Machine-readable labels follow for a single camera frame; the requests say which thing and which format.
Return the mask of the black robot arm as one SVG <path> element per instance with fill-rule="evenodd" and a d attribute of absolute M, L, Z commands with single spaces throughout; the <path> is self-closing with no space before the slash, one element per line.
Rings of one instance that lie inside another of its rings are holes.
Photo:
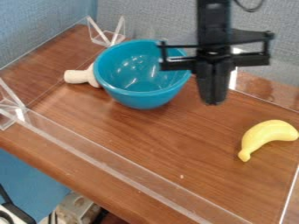
<path fill-rule="evenodd" d="M 231 1 L 247 12 L 237 0 L 196 0 L 197 33 L 193 45 L 168 45 L 164 41 L 157 47 L 161 51 L 160 67 L 164 71 L 191 70 L 196 75 L 200 98 L 207 105 L 225 101 L 229 89 L 229 74 L 236 67 L 270 65 L 271 31 L 244 31 L 231 27 Z M 263 43 L 262 52 L 235 54 L 233 45 Z"/>

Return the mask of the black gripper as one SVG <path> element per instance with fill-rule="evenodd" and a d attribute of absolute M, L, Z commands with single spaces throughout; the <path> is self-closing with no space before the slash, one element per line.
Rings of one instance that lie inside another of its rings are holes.
<path fill-rule="evenodd" d="M 168 45 L 165 41 L 157 44 L 161 51 L 159 59 L 160 68 L 164 71 L 171 70 L 196 70 L 196 82 L 200 92 L 200 98 L 205 104 L 219 105 L 227 98 L 229 88 L 229 74 L 235 67 L 256 67 L 270 64 L 270 42 L 275 38 L 271 31 L 244 31 L 233 29 L 228 42 L 221 40 L 215 44 L 204 45 Z M 263 43 L 262 52 L 232 53 L 231 47 L 235 45 Z M 196 55 L 188 56 L 168 56 L 168 50 L 173 48 L 195 48 Z M 215 90 L 212 90 L 212 65 L 215 66 Z"/>

